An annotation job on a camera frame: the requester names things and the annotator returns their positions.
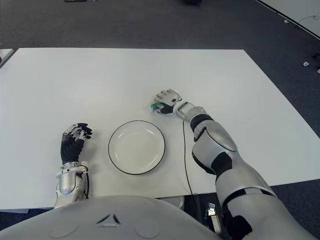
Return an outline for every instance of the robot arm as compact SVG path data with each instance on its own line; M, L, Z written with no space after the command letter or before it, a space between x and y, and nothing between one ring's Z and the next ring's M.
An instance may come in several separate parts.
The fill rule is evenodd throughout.
M80 164L78 158L85 140L90 139L91 134L92 130L86 123L73 124L62 134L62 167L56 173L59 182L55 190L57 199L54 208L89 198L88 164Z
M262 176L244 162L228 132L200 106L182 101L172 89L154 99L158 112L173 113L190 124L192 157L216 175L222 223L233 240L315 239L290 215Z

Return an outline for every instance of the robot forearm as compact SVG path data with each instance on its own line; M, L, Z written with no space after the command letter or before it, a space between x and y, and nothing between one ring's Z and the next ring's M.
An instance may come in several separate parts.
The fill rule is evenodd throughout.
M190 123L193 159L216 175L222 221L233 240L315 239L293 219L261 175L244 162L228 132L202 107L179 102L173 113Z
M78 161L86 139L90 139L92 130L86 123L72 124L62 134L62 168L57 172L59 182L56 186L55 208L88 198L89 176L87 162Z

